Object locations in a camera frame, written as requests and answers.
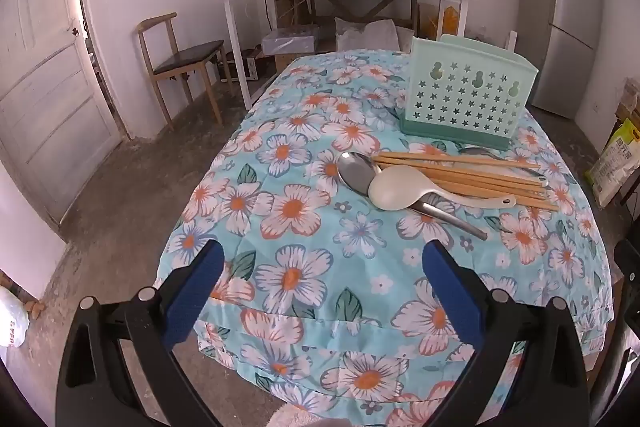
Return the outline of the white rice paddle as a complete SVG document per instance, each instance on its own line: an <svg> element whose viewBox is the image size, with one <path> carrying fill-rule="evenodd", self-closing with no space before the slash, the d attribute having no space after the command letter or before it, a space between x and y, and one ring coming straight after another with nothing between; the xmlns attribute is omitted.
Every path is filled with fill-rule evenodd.
<svg viewBox="0 0 640 427"><path fill-rule="evenodd" d="M451 193L418 169L409 166L393 166L377 173L369 185L368 195L371 202L383 210L407 209L427 195L436 195L461 206L480 209L512 208L516 205L513 195L483 198Z"/></svg>

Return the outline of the large steel spoon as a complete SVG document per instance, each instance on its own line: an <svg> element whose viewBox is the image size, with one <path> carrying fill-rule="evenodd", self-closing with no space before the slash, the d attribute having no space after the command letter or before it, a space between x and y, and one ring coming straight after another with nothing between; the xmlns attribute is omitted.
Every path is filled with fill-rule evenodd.
<svg viewBox="0 0 640 427"><path fill-rule="evenodd" d="M417 188L413 190L409 187L408 174L391 178L383 176L382 171L369 157L356 152L341 153L338 156L337 172L345 185L352 191L367 196L378 209L413 210L419 215L453 225L482 241L488 239L487 232L427 202Z"/></svg>

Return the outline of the small steel spoon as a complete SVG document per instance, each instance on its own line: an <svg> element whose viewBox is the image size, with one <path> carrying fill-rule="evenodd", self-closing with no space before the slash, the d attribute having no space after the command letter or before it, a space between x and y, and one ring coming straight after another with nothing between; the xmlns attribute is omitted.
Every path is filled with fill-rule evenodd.
<svg viewBox="0 0 640 427"><path fill-rule="evenodd" d="M472 156L472 155L482 156L482 157L490 158L490 159L493 159L493 160L502 160L502 157L498 156L495 153L492 153L491 150L488 150L488 148L478 147L478 146L462 147L459 150L459 154L460 155L468 155L468 156ZM511 171L517 171L518 173L526 173L527 176L532 176L533 178L535 178L539 182L541 182L543 186L548 186L549 185L548 180L540 172L538 172L536 169L532 169L532 168L525 167L525 166L516 166L516 167L510 167L510 170Z"/></svg>

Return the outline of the rice bag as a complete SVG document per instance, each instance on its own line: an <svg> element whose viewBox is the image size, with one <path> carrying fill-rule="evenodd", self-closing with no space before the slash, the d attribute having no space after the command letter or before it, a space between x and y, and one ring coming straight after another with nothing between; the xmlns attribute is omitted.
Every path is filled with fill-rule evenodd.
<svg viewBox="0 0 640 427"><path fill-rule="evenodd" d="M615 130L598 160L586 172L598 206L605 208L638 168L639 130L630 119L626 119Z"/></svg>

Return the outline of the floral blue tablecloth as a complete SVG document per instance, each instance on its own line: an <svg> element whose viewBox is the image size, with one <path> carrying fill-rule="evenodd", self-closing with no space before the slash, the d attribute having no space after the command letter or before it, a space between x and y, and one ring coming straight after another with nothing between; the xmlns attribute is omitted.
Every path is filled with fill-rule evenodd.
<svg viewBox="0 0 640 427"><path fill-rule="evenodd" d="M378 210L338 179L344 152L459 150L401 132L408 66L392 51L288 66L195 187L157 271L164 279L220 243L224 269L194 325L200 351L299 410L356 425L425 423L471 358L423 273L429 241L520 303L563 298L586 357L614 315L588 199L529 113L506 157L540 167L549 208L437 202L486 239Z"/></svg>

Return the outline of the white wooden door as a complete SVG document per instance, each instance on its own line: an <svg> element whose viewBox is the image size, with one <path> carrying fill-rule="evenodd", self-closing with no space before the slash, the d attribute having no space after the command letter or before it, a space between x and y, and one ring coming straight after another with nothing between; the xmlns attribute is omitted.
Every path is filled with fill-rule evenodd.
<svg viewBox="0 0 640 427"><path fill-rule="evenodd" d="M1 145L38 212L60 223L121 139L79 0L1 0Z"/></svg>

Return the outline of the green plastic utensil basket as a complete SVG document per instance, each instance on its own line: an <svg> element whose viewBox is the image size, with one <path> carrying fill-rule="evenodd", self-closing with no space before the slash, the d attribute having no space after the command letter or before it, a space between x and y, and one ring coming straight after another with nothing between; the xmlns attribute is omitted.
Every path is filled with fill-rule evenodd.
<svg viewBox="0 0 640 427"><path fill-rule="evenodd" d="M400 129L507 150L537 75L525 57L488 43L413 38Z"/></svg>

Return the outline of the wooden chair black seat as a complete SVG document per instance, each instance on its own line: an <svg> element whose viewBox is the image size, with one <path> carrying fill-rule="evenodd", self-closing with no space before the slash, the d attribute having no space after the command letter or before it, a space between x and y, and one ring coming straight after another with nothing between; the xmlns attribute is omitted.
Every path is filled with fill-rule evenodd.
<svg viewBox="0 0 640 427"><path fill-rule="evenodd" d="M232 76L230 72L229 62L227 60L226 49L222 40L214 40L206 43L190 46L190 48L180 50L177 43L174 25L172 21L177 17L176 12L163 14L156 17L150 17L136 26L136 34L139 39L140 50L145 64L146 72L150 80L152 89L160 104L160 110L163 113L166 124L170 129L174 129L174 123L170 116L168 107L160 91L160 80L172 79L180 80L182 83L186 101L189 104L193 102L193 96L189 87L190 72L199 72L203 78L205 92L208 96L210 106L212 106L214 117L218 124L223 124L220 107L214 95L213 83L209 78L207 64L213 62L215 58L219 58L224 69L224 79L227 80L226 85L231 94L234 94ZM171 49L171 56L162 64L154 66L149 52L148 44L145 40L145 33L157 26L165 25L167 37Z"/></svg>

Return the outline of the white pillow bag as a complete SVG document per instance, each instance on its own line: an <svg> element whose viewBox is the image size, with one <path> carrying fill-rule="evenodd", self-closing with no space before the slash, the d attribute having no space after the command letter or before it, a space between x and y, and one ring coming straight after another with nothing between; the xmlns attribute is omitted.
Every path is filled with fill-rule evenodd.
<svg viewBox="0 0 640 427"><path fill-rule="evenodd" d="M400 50L397 28L392 20L376 20L368 24L356 24L337 17L335 19L335 40L338 52Z"/></svg>

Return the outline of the grey refrigerator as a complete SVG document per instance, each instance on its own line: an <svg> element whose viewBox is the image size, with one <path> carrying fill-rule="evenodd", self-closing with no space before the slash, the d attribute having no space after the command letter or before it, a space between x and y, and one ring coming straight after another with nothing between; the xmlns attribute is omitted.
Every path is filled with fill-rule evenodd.
<svg viewBox="0 0 640 427"><path fill-rule="evenodd" d="M520 0L515 51L538 74L531 106L577 116L600 39L603 0Z"/></svg>

